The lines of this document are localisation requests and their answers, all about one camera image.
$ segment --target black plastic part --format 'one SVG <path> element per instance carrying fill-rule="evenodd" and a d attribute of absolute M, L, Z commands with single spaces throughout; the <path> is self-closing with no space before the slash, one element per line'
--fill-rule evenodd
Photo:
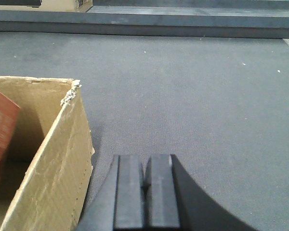
<path fill-rule="evenodd" d="M 119 156 L 114 156 L 109 173 L 75 231 L 112 231 L 117 192 Z"/>
<path fill-rule="evenodd" d="M 41 0 L 0 0 L 0 6 L 40 6 Z"/>
<path fill-rule="evenodd" d="M 256 231 L 209 197 L 171 155 L 181 228 L 186 231 Z"/>
<path fill-rule="evenodd" d="M 145 225 L 143 168 L 138 156 L 121 155 L 118 171 L 118 191 L 115 229 L 141 229 Z"/>
<path fill-rule="evenodd" d="M 180 221 L 172 180 L 170 155 L 150 158 L 145 175 L 147 225 L 152 228 L 179 229 Z"/>

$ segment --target white debris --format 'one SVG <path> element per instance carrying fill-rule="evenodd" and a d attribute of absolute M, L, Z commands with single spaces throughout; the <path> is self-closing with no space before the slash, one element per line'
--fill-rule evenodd
<path fill-rule="evenodd" d="M 81 88 L 81 84 L 80 84 L 80 81 L 74 81 L 74 86 L 72 87 L 71 90 L 69 90 L 67 93 L 66 93 L 66 96 L 61 100 L 61 103 L 60 105 L 63 106 L 64 104 L 68 104 L 70 105 L 70 102 L 72 99 L 75 98 L 76 96 L 76 92 L 77 92 L 77 89 L 78 88 Z"/>

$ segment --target cardboard box in background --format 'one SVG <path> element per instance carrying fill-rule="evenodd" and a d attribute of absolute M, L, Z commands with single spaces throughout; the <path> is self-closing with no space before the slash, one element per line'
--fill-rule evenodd
<path fill-rule="evenodd" d="M 0 77 L 0 91 L 21 108 L 0 185 L 0 231 L 71 231 L 78 223 L 93 153 L 78 84 Z"/>
<path fill-rule="evenodd" d="M 39 7 L 31 6 L 0 6 L 0 10 L 7 11 L 58 11 L 58 12 L 86 12 L 93 6 L 92 0 L 42 0 Z"/>

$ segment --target cardboard box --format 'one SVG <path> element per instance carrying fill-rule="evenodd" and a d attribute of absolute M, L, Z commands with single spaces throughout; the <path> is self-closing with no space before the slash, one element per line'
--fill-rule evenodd
<path fill-rule="evenodd" d="M 0 231 L 73 230 L 94 151 L 79 81 L 0 77 L 0 91 L 21 108 L 0 185 Z"/>
<path fill-rule="evenodd" d="M 25 6 L 0 5 L 0 10 L 86 12 L 93 6 L 92 0 L 42 0 L 39 2 L 40 6 L 34 0 L 32 4 Z"/>

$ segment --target carpeted floor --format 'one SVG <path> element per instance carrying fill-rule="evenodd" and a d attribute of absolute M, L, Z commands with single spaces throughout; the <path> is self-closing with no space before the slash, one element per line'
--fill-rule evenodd
<path fill-rule="evenodd" d="M 177 154 L 218 203 L 289 231 L 289 46 L 281 39 L 0 33 L 0 75 L 72 77 L 96 154 Z"/>

